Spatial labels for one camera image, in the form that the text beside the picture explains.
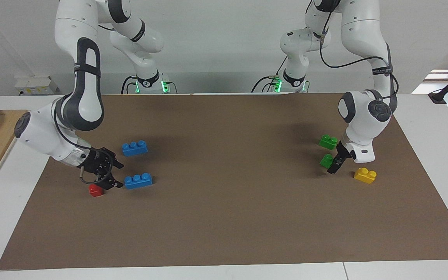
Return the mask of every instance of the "yellow lego brick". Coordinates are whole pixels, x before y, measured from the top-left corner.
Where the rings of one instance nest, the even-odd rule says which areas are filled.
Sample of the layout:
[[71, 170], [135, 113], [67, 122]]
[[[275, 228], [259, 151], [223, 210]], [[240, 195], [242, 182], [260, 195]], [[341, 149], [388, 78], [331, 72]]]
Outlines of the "yellow lego brick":
[[354, 178], [362, 181], [364, 183], [372, 183], [375, 181], [375, 178], [377, 176], [377, 173], [374, 171], [369, 171], [367, 168], [363, 167], [363, 168], [359, 168], [359, 170], [357, 170], [357, 172], [355, 173]]

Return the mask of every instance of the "red lego brick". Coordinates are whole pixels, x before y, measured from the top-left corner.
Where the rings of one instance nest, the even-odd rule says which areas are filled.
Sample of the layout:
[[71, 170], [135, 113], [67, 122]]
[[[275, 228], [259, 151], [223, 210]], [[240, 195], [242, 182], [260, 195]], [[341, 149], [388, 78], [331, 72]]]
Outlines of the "red lego brick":
[[98, 196], [103, 195], [103, 189], [96, 185], [89, 185], [89, 193], [93, 197], [98, 197]]

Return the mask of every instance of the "power outlet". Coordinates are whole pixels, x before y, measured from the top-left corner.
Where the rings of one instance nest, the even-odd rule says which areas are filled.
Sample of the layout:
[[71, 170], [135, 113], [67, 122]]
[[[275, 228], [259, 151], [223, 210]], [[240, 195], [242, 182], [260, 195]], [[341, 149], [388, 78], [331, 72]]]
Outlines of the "power outlet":
[[19, 95], [59, 95], [60, 89], [48, 77], [16, 78], [15, 88]]

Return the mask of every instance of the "blue lego brick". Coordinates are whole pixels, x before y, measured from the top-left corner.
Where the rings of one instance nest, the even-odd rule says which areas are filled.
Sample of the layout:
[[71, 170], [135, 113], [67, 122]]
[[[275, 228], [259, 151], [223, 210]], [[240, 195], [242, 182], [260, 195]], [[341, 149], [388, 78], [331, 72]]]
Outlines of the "blue lego brick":
[[143, 140], [140, 140], [138, 143], [132, 142], [131, 144], [125, 143], [122, 145], [122, 153], [124, 156], [135, 156], [137, 154], [144, 154], [147, 152], [148, 146]]
[[138, 174], [134, 175], [134, 177], [126, 177], [124, 179], [124, 186], [126, 189], [132, 190], [142, 187], [147, 187], [153, 185], [153, 181], [151, 180], [151, 175], [149, 173], [144, 173], [139, 176]]

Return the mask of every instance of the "black strap on robot arm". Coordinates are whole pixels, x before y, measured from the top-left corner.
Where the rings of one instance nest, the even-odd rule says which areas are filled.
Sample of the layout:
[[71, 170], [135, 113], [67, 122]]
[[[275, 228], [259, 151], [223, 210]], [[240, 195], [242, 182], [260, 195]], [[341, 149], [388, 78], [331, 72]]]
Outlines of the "black strap on robot arm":
[[108, 10], [115, 23], [124, 23], [129, 20], [129, 17], [124, 13], [122, 0], [108, 0]]
[[[86, 55], [88, 50], [93, 50], [96, 57], [96, 66], [86, 63]], [[76, 76], [76, 86], [71, 94], [62, 97], [57, 101], [55, 112], [60, 122], [73, 130], [91, 131], [97, 128], [103, 121], [105, 110], [101, 98], [100, 81], [101, 81], [101, 62], [100, 49], [94, 41], [89, 38], [82, 37], [77, 42], [77, 62], [73, 65], [73, 71]], [[79, 105], [84, 96], [86, 87], [86, 73], [96, 76], [96, 95], [100, 103], [101, 116], [95, 121], [87, 121], [84, 119], [79, 110]]]
[[306, 76], [296, 79], [288, 76], [288, 74], [286, 74], [286, 70], [283, 72], [283, 78], [285, 82], [289, 83], [292, 87], [299, 87], [300, 85], [302, 85], [302, 83], [305, 81], [305, 77]]
[[155, 76], [149, 78], [149, 79], [142, 79], [139, 77], [136, 77], [137, 81], [144, 87], [144, 88], [150, 88], [158, 79], [160, 78], [160, 72], [157, 70], [157, 73]]
[[333, 12], [334, 9], [338, 7], [338, 4], [340, 4], [340, 1], [341, 0], [322, 0], [319, 5], [316, 5], [316, 8], [323, 12]]
[[141, 18], [139, 20], [141, 21], [141, 28], [139, 29], [139, 32], [137, 32], [137, 35], [131, 39], [131, 41], [133, 41], [133, 42], [139, 41], [139, 39], [141, 39], [143, 37], [144, 32], [146, 31], [146, 24], [144, 23], [144, 21]]

